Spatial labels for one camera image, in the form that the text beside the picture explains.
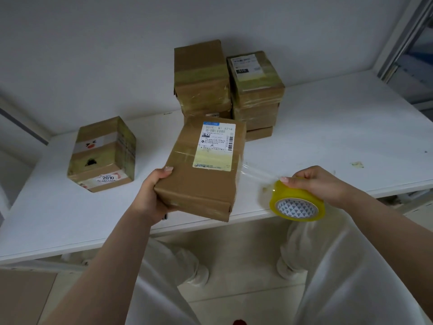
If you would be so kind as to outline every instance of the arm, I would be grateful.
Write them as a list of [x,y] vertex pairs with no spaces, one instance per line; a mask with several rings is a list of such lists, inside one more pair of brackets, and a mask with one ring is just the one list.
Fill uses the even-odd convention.
[[150,227],[170,211],[157,199],[153,187],[171,170],[156,169],[144,180],[89,268],[44,325],[125,323]]
[[433,319],[433,233],[319,166],[280,179],[346,211]]

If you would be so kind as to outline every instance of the tape roll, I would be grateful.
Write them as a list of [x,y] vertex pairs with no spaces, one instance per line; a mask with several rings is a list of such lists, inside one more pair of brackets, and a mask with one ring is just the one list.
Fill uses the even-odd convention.
[[325,215],[325,204],[310,192],[274,183],[270,209],[278,216],[294,221],[316,221]]

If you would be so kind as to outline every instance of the leg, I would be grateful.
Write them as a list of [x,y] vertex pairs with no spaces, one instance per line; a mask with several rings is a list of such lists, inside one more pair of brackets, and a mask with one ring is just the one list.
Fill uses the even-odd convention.
[[281,257],[308,270],[295,324],[423,324],[419,305],[350,216],[290,226]]
[[198,269],[190,251],[149,239],[126,324],[199,324],[177,289],[194,280]]

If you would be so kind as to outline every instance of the brown cardboard box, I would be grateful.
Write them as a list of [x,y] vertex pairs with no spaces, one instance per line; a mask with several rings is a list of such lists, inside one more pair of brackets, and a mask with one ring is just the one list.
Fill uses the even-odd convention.
[[[189,116],[165,163],[174,167],[173,173],[155,185],[159,198],[180,211],[227,222],[235,202],[245,134],[243,122]],[[216,135],[223,137],[223,143]]]
[[119,116],[82,126],[68,178],[93,193],[132,182],[135,151],[136,138]]
[[233,107],[233,119],[246,123],[246,130],[257,130],[274,126],[277,122],[279,103],[259,107]]
[[230,80],[220,40],[175,48],[175,95],[184,115],[229,110],[223,106],[230,102]]
[[246,141],[253,141],[261,138],[266,138],[272,136],[272,131],[274,128],[271,126],[270,128],[257,129],[246,132]]
[[[209,116],[209,117],[220,117],[223,119],[231,119],[232,118],[232,110],[225,110],[219,113],[208,113],[208,114],[190,114],[188,116]],[[184,116],[184,124],[187,123],[188,116]]]
[[227,58],[233,107],[257,107],[280,103],[284,84],[263,51]]

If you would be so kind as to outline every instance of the white table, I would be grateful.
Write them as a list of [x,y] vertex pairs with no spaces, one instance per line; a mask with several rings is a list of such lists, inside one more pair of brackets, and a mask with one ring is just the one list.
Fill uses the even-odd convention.
[[[127,125],[137,136],[136,179],[95,194],[66,177],[76,132],[51,140],[0,227],[0,263],[103,244],[147,174],[164,165],[183,117],[176,111]],[[366,71],[288,88],[273,136],[246,143],[245,160],[285,175],[318,164],[381,197],[433,187],[432,145],[433,123]],[[229,224],[271,216],[258,192],[257,182],[241,178]],[[152,234],[223,224],[176,212]]]

